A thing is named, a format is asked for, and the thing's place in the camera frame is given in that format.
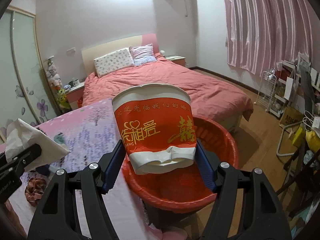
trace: stack of plush toys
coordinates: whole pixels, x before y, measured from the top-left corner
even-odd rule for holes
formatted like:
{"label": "stack of plush toys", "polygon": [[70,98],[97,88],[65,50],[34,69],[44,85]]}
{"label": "stack of plush toys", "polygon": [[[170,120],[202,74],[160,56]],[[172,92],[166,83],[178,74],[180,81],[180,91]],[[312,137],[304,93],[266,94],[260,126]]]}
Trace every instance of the stack of plush toys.
{"label": "stack of plush toys", "polygon": [[49,82],[50,87],[54,90],[57,95],[57,100],[59,106],[64,113],[71,110],[71,106],[68,103],[65,90],[63,89],[61,78],[57,73],[56,66],[51,58],[48,59],[48,70],[46,71],[46,76]]}

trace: white patterned pillow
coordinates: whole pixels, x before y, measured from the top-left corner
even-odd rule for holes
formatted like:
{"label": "white patterned pillow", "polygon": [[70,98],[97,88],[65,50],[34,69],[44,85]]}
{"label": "white patterned pillow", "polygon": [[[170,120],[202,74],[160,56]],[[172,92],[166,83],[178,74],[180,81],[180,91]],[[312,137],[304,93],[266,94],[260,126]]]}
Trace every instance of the white patterned pillow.
{"label": "white patterned pillow", "polygon": [[134,61],[129,48],[124,48],[96,58],[94,66],[98,77],[102,77],[122,68],[133,67]]}

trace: lavender print tablecloth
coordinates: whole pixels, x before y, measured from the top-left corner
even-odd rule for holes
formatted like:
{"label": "lavender print tablecloth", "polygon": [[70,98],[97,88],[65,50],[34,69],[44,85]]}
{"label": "lavender print tablecloth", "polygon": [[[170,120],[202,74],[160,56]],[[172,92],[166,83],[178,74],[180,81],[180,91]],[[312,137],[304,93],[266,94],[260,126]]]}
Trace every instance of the lavender print tablecloth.
{"label": "lavender print tablecloth", "polygon": [[[67,172],[80,171],[90,163],[99,161],[103,154],[114,149],[120,139],[111,99],[82,107],[38,127],[51,139],[60,132],[63,133],[66,145],[71,152],[52,165],[64,168]],[[4,151],[4,147],[0,145],[0,152]],[[31,177],[42,177],[42,175],[37,172],[24,173],[21,177],[22,186],[9,198],[27,233],[35,211],[24,196],[26,184]],[[121,172],[114,188],[104,195],[103,199],[120,239],[158,240],[162,238],[160,230],[145,224],[141,201],[129,190]],[[82,233],[90,237],[81,191],[76,192],[76,202]]]}

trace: red and white paper cup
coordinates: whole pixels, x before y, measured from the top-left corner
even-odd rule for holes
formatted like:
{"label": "red and white paper cup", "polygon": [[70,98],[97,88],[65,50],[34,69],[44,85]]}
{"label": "red and white paper cup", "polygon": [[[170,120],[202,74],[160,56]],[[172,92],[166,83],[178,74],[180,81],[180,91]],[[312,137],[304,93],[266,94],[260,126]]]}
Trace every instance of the red and white paper cup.
{"label": "red and white paper cup", "polygon": [[196,133],[185,91],[167,84],[135,86],[116,95],[112,105],[136,174],[166,173],[193,164]]}

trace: yellow plastic bag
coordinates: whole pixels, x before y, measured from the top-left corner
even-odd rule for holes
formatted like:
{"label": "yellow plastic bag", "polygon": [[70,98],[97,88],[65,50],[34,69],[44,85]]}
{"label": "yellow plastic bag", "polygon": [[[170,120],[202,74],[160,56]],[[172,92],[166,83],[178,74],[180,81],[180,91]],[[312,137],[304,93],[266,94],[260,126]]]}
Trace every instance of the yellow plastic bag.
{"label": "yellow plastic bag", "polygon": [[315,131],[306,131],[306,140],[310,150],[314,153],[320,149],[320,138],[317,136]]}
{"label": "yellow plastic bag", "polygon": [[306,131],[301,126],[299,126],[292,140],[292,144],[295,147],[299,148],[300,145],[303,143],[305,137],[306,137]]}

